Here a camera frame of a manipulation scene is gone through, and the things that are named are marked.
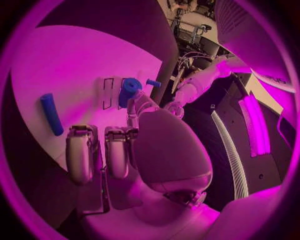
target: purple light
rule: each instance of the purple light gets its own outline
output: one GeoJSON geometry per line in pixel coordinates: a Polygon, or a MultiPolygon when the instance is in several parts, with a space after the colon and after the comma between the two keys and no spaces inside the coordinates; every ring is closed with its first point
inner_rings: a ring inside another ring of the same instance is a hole
{"type": "Polygon", "coordinates": [[[267,125],[254,95],[246,96],[239,102],[247,126],[251,157],[271,152],[267,125]]]}

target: flexible conduit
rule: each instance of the flexible conduit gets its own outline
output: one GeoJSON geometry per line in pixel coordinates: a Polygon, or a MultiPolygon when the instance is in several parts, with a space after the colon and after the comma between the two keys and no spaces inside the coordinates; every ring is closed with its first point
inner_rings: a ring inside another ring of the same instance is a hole
{"type": "Polygon", "coordinates": [[[246,176],[236,146],[234,145],[232,138],[230,137],[226,127],[224,126],[218,114],[215,111],[213,111],[211,117],[221,136],[221,139],[223,141],[228,156],[232,177],[233,177],[234,199],[241,199],[241,198],[248,197],[249,193],[248,193],[246,176]]]}

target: blue foam cylinder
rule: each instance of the blue foam cylinder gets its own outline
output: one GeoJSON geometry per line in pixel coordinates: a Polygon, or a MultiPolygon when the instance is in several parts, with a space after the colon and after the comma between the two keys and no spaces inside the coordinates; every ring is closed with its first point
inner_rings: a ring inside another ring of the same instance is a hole
{"type": "Polygon", "coordinates": [[[162,85],[161,82],[159,82],[159,81],[152,81],[152,80],[150,80],[150,79],[148,79],[148,80],[146,81],[146,84],[152,85],[152,86],[154,86],[154,87],[156,87],[156,88],[160,88],[161,85],[162,85]]]}
{"type": "Polygon", "coordinates": [[[142,89],[142,84],[135,78],[126,78],[123,81],[121,92],[119,95],[119,106],[127,108],[127,102],[132,98],[137,90],[142,89]]]}
{"type": "Polygon", "coordinates": [[[52,93],[44,94],[39,99],[40,99],[43,111],[46,115],[46,118],[48,120],[48,123],[49,123],[54,135],[55,136],[62,135],[64,132],[64,129],[63,129],[58,112],[55,107],[53,94],[52,93]]]}

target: white tabletop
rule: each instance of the white tabletop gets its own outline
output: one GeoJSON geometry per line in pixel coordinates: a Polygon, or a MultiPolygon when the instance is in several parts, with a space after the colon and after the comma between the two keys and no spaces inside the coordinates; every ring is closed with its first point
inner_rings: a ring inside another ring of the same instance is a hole
{"type": "Polygon", "coordinates": [[[106,126],[125,126],[126,109],[103,110],[95,104],[97,81],[117,76],[137,78],[150,94],[146,80],[155,80],[162,62],[120,38],[78,26],[36,28],[20,46],[11,68],[17,106],[40,146],[66,168],[65,147],[69,127],[98,126],[104,157],[106,126]],[[55,136],[46,120],[40,97],[52,93],[64,133],[55,136]]]}

